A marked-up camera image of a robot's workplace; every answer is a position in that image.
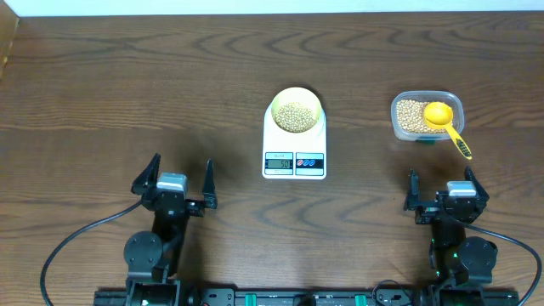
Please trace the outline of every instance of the measuring spoon handle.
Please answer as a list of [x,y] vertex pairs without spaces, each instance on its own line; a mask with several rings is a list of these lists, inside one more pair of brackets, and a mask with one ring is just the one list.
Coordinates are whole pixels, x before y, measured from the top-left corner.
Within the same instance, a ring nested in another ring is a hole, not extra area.
[[453,141],[461,154],[468,160],[473,159],[473,153],[470,151],[467,143],[461,138],[459,133],[451,125],[445,126],[445,130],[448,132],[451,137],[451,141]]

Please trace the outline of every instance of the soybean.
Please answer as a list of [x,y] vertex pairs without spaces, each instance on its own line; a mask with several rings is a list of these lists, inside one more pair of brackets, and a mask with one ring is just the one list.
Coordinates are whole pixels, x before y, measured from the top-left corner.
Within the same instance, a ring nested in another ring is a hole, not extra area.
[[432,102],[419,102],[402,99],[397,104],[397,117],[400,127],[410,133],[446,133],[445,129],[430,128],[425,124],[423,111]]
[[281,106],[274,120],[280,128],[291,133],[306,132],[317,123],[312,110],[300,102]]

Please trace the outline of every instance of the scale display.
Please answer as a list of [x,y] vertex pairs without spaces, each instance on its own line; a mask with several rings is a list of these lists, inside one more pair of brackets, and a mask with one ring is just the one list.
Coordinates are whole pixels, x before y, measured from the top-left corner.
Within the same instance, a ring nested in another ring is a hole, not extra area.
[[292,153],[269,152],[266,153],[264,173],[268,175],[293,175]]
[[264,173],[268,175],[323,176],[325,175],[325,155],[321,153],[267,152],[264,160]]

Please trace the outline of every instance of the white wall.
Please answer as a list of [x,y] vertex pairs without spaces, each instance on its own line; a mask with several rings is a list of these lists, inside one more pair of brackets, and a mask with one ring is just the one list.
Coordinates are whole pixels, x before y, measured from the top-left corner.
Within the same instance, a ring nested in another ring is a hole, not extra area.
[[544,0],[5,0],[21,17],[544,10]]

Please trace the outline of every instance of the yellow measuring spoon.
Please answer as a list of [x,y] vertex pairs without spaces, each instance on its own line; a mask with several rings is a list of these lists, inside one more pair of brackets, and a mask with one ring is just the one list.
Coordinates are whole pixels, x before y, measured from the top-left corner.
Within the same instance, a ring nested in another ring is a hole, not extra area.
[[445,128],[446,132],[451,137],[451,141],[456,145],[457,149],[467,159],[473,159],[473,154],[468,148],[467,143],[459,136],[459,133],[453,128],[453,110],[446,103],[433,102],[425,107],[423,111],[423,119],[428,127],[434,129]]

